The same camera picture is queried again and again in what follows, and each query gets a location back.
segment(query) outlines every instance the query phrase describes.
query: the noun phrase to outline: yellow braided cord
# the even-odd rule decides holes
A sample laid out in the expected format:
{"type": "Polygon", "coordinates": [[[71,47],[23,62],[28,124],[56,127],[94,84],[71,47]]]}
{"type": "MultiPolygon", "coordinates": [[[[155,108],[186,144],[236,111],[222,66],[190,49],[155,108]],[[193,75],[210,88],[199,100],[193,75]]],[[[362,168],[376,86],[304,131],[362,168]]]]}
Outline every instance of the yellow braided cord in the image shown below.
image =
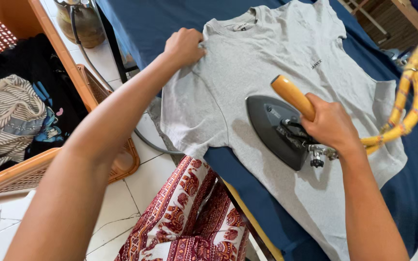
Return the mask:
{"type": "Polygon", "coordinates": [[[396,100],[388,119],[388,122],[380,131],[380,135],[362,138],[361,141],[366,147],[367,154],[378,150],[384,143],[397,139],[401,135],[407,135],[418,122],[418,47],[411,56],[409,63],[404,67],[403,75],[399,81],[399,89],[396,100]],[[404,109],[409,88],[414,87],[414,101],[412,108],[400,122],[401,113],[404,109]]]}

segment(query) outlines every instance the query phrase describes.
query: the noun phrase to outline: pile of laundry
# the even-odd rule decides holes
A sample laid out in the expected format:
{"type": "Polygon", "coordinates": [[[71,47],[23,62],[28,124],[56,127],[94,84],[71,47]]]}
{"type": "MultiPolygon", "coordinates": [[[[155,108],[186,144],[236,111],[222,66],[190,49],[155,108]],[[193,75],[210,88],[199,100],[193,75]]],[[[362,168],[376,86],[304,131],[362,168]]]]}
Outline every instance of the pile of laundry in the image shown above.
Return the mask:
{"type": "Polygon", "coordinates": [[[61,147],[87,113],[44,34],[0,53],[0,171],[61,147]]]}

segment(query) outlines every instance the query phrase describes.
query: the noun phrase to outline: orange laundry basket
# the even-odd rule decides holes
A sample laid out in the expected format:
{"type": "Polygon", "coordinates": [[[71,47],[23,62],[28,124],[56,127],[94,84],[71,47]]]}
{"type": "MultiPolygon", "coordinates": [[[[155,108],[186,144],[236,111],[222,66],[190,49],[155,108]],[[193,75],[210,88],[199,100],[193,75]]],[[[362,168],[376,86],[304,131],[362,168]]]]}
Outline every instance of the orange laundry basket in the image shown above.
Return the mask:
{"type": "MultiPolygon", "coordinates": [[[[86,109],[88,111],[93,110],[107,98],[109,92],[83,65],[74,63],[39,0],[29,0],[29,2],[43,27],[44,33],[50,40],[78,94],[82,98],[86,109]]],[[[50,149],[1,171],[0,201],[25,196],[30,190],[37,187],[49,164],[61,149],[50,149]]],[[[125,141],[124,150],[120,157],[114,161],[109,173],[109,183],[133,174],[138,169],[139,163],[140,160],[135,145],[132,139],[129,138],[125,141]]]]}

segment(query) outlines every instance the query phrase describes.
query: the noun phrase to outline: ironing table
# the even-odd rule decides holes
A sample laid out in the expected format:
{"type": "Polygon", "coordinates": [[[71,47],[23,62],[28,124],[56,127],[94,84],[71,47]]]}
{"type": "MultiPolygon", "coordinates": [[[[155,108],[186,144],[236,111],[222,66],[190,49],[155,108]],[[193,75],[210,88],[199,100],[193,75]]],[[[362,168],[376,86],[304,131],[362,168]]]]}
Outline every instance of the ironing table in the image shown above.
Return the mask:
{"type": "MultiPolygon", "coordinates": [[[[372,78],[398,80],[400,70],[379,51],[355,18],[337,0],[329,1],[346,28],[347,38],[343,40],[346,53],[372,78]]],[[[164,51],[166,39],[181,27],[201,31],[212,18],[228,20],[241,15],[249,7],[266,5],[277,8],[288,2],[97,0],[121,45],[127,48],[141,69],[164,51]]],[[[406,109],[411,103],[412,95],[409,95],[406,109]]],[[[382,187],[381,192],[412,257],[418,248],[418,124],[402,140],[408,156],[407,164],[382,187]]],[[[209,148],[204,158],[227,183],[232,198],[256,228],[254,234],[264,235],[261,238],[276,260],[329,260],[317,242],[247,171],[229,147],[209,148]]]]}

